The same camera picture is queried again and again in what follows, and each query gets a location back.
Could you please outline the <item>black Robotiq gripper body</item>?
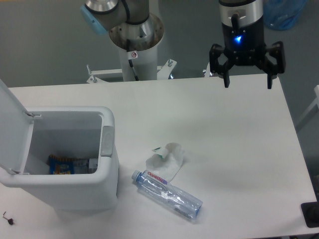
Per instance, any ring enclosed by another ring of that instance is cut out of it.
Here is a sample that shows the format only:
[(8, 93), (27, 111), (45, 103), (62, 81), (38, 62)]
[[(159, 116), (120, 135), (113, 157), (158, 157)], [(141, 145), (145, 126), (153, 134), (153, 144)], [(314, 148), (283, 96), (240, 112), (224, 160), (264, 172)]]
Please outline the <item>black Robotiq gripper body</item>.
[(231, 14), (222, 18), (223, 66), (260, 66), (266, 58), (263, 16)]

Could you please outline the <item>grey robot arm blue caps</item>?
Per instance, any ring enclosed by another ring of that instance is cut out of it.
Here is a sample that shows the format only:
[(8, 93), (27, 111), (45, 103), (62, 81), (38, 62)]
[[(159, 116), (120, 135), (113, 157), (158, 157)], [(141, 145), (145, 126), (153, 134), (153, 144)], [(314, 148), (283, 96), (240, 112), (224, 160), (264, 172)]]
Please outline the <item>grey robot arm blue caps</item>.
[[(163, 38), (161, 20), (150, 13), (147, 0), (87, 0), (81, 13), (97, 34), (108, 34), (120, 51), (124, 81), (157, 80), (157, 47)], [(263, 3), (260, 0), (219, 2), (224, 45), (213, 44), (209, 71), (229, 86), (233, 66), (256, 66), (267, 74), (267, 87), (285, 71), (284, 45), (264, 41)]]

